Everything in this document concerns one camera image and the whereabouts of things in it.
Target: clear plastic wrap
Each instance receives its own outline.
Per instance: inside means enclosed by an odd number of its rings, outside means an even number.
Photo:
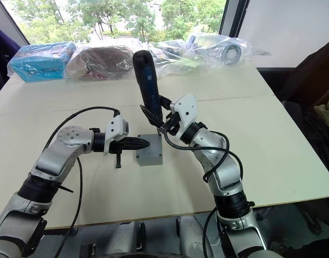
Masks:
[[[62,79],[75,49],[73,42],[22,46],[7,65],[8,76],[17,73],[25,82]]]
[[[133,78],[133,53],[144,49],[136,38],[109,39],[81,45],[65,68],[65,77],[84,80]]]
[[[192,34],[186,41],[152,43],[148,50],[152,54],[157,77],[232,67],[256,55],[270,55],[246,40],[210,33]]]

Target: green foliage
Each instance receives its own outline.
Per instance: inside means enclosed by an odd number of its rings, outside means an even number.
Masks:
[[[164,28],[157,30],[150,0],[68,0],[62,17],[56,0],[3,0],[14,6],[23,20],[20,28],[32,44],[57,41],[89,41],[92,31],[103,35],[136,36],[142,41],[186,39],[193,31],[218,32],[226,0],[164,0],[161,12]],[[125,22],[118,31],[117,22]]]
[[[17,14],[26,22],[35,19],[45,20],[55,17],[57,22],[63,22],[63,18],[54,0],[12,0],[11,3]]]
[[[195,0],[165,0],[162,16],[167,30],[166,39],[186,39],[197,24]]]
[[[155,30],[155,14],[146,5],[148,0],[127,0],[127,29],[132,35],[145,42],[146,37]]]
[[[113,31],[113,33],[116,36],[128,36],[128,37],[133,36],[132,31],[118,31],[118,30],[115,30],[115,31]],[[110,31],[104,31],[103,35],[113,36]]]
[[[155,30],[149,34],[148,42],[161,42],[165,40],[167,32],[163,30]]]
[[[83,24],[79,21],[58,24],[54,17],[48,17],[44,20],[33,19],[29,24],[21,23],[19,25],[31,44],[89,41],[90,31],[83,30]]]
[[[79,20],[64,20],[54,0],[12,0],[12,4],[31,44],[89,41],[90,30]]]
[[[73,17],[79,17],[84,24],[95,28],[96,24],[102,29],[106,24],[114,35],[115,24],[125,17],[126,8],[123,0],[69,0],[67,11]]]
[[[199,23],[207,26],[205,32],[219,31],[225,3],[226,0],[199,0],[197,2]]]

